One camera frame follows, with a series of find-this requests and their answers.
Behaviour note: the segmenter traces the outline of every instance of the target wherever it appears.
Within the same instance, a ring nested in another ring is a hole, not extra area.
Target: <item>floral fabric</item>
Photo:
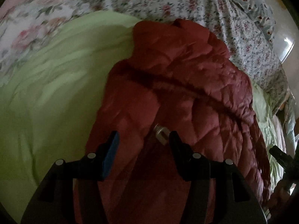
[[[193,20],[227,45],[230,60],[268,92],[274,111],[288,90],[282,65],[267,39],[233,0],[29,0],[11,9],[0,23],[0,83],[31,53],[47,44],[62,24],[78,16],[114,10],[143,20]]]
[[[272,8],[265,0],[234,0],[238,3],[252,21],[261,29],[270,46],[273,46],[275,19]]]

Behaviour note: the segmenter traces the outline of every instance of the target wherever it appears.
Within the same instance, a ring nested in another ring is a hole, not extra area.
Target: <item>green bed sheet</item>
[[[0,88],[0,202],[18,223],[53,162],[84,154],[107,75],[130,57],[138,21],[114,12],[75,19]],[[271,99],[252,85],[253,107],[270,148],[277,142]]]

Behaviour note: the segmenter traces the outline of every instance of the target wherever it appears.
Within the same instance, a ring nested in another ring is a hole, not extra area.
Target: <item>white floral blanket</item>
[[[29,0],[1,20],[0,86],[28,56],[46,45],[62,24],[97,10],[161,22],[191,19],[226,43],[230,60],[271,95],[274,111],[284,101],[288,84],[278,57],[233,0]]]

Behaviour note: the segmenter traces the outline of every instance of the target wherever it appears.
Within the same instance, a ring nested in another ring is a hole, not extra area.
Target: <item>red puffer jacket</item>
[[[207,158],[230,158],[261,203],[269,197],[270,164],[252,109],[248,76],[225,44],[191,21],[139,22],[131,58],[111,70],[87,152],[113,130],[121,143],[109,178],[99,183],[110,223],[179,223],[190,183],[177,173],[156,124],[176,130]],[[211,188],[207,223],[212,221]]]

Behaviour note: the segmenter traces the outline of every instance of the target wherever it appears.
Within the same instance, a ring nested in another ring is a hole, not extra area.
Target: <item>silver screw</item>
[[[60,165],[63,164],[63,160],[62,160],[62,159],[58,159],[58,160],[55,162],[55,164],[56,164],[57,166],[60,166]]]
[[[227,165],[232,165],[234,162],[233,162],[232,160],[230,160],[230,159],[226,159],[226,160],[225,160],[225,163],[226,163]]]
[[[95,156],[96,156],[96,154],[95,154],[94,152],[91,152],[91,153],[89,153],[89,154],[87,155],[87,157],[88,157],[89,159],[93,159],[93,158],[95,158]]]
[[[195,152],[195,153],[193,153],[192,157],[195,159],[200,159],[201,155],[198,152]]]

